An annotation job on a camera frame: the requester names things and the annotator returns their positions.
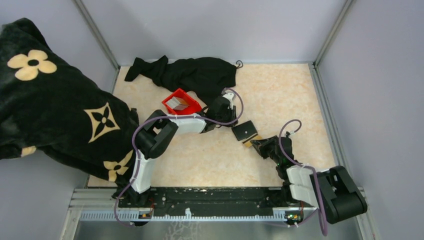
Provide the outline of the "gold credit card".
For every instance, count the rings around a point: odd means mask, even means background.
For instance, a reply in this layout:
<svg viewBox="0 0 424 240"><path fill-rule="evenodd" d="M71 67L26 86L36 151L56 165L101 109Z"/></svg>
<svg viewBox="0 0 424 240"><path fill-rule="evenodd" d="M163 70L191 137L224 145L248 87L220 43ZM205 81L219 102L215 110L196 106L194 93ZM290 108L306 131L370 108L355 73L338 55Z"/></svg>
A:
<svg viewBox="0 0 424 240"><path fill-rule="evenodd" d="M247 138L246 140L244 140L244 141L242 142L242 144L243 144L246 148L250 148L250 147L252 147L252 146L253 146L252 141L257 141L257 140L262 140L262 139L263 139L263 137L256 133L256 134L254 134L254 135L250 136L249 138Z"/></svg>

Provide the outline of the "black cloth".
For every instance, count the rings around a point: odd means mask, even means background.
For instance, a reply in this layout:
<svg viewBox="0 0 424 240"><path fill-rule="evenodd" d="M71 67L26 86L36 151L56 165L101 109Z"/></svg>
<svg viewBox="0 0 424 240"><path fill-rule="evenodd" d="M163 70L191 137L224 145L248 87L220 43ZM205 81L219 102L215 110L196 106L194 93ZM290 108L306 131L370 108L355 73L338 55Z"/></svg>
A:
<svg viewBox="0 0 424 240"><path fill-rule="evenodd" d="M237 69L236 65L215 57L178 59L173 63L165 55L154 62L137 57L124 80L132 82L142 75L171 92L194 92L209 106L225 88L236 86Z"/></svg>

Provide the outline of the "black floral blanket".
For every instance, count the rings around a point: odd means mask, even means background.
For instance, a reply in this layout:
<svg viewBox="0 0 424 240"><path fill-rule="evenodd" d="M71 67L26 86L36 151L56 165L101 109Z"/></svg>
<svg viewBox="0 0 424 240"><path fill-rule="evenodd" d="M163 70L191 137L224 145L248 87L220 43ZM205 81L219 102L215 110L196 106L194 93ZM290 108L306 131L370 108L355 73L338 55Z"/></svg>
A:
<svg viewBox="0 0 424 240"><path fill-rule="evenodd" d="M0 29L0 157L44 152L116 184L130 181L134 108L100 89L48 46L28 18Z"/></svg>

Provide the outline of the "black leather card holder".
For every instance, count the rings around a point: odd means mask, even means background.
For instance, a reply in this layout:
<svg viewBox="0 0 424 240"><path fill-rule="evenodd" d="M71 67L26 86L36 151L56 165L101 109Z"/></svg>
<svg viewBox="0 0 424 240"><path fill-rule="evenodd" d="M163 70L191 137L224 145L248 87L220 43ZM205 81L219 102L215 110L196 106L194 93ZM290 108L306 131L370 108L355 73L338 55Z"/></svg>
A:
<svg viewBox="0 0 424 240"><path fill-rule="evenodd" d="M251 120L238 124L231 128L237 141L242 144L247 143L254 137L258 136L258 131Z"/></svg>

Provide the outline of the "stack of silver cards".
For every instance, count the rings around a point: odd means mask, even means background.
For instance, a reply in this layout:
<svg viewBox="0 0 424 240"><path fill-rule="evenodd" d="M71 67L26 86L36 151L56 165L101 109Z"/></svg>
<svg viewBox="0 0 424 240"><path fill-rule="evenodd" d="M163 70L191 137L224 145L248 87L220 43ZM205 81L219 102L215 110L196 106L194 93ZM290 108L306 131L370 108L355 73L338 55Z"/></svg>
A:
<svg viewBox="0 0 424 240"><path fill-rule="evenodd" d="M174 111L182 111L189 107L189 103L180 97L171 97L165 104Z"/></svg>

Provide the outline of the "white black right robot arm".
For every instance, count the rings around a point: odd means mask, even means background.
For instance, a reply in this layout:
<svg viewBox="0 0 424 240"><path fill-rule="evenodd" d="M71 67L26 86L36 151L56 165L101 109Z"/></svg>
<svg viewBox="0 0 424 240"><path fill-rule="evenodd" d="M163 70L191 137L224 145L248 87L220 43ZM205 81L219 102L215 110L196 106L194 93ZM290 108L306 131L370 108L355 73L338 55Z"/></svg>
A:
<svg viewBox="0 0 424 240"><path fill-rule="evenodd" d="M343 166L327 170L312 170L294 159L292 140L273 136L252 139L251 146L263 159L276 164L283 180L281 199L287 206L304 202L323 209L326 222L335 224L368 211L365 197Z"/></svg>

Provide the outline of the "red plastic bin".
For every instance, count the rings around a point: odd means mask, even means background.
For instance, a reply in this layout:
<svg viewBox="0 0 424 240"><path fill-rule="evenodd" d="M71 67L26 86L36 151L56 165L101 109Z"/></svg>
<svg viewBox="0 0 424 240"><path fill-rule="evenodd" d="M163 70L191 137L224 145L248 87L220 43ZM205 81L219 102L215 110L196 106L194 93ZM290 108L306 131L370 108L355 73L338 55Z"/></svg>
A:
<svg viewBox="0 0 424 240"><path fill-rule="evenodd" d="M178 88L161 102L171 115L191 115L202 110L198 101Z"/></svg>

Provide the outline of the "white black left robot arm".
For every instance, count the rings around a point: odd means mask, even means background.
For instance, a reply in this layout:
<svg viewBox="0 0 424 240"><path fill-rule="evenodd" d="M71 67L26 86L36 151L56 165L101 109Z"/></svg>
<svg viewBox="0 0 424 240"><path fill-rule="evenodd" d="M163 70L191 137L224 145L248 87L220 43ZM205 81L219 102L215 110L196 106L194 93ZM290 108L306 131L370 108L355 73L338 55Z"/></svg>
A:
<svg viewBox="0 0 424 240"><path fill-rule="evenodd" d="M186 115L166 114L156 110L140 125L132 136L135 150L135 165L127 186L115 192L112 197L119 201L144 207L149 203L149 190L156 160L166 151L172 139L182 134L204 134L217 126L233 127L238 123L240 114L234 104L237 95L226 91L212 104L196 113Z"/></svg>

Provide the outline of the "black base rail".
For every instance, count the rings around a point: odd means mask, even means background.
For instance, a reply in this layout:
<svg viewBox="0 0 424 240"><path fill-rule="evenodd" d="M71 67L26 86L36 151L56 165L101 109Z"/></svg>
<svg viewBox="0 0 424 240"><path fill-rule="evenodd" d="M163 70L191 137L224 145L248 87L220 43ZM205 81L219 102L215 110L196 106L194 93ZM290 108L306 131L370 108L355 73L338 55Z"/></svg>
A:
<svg viewBox="0 0 424 240"><path fill-rule="evenodd" d="M309 207L283 187L151 187L141 194L118 188L112 198L120 208L152 209L155 217L183 216L186 210L193 217L271 216L275 208Z"/></svg>

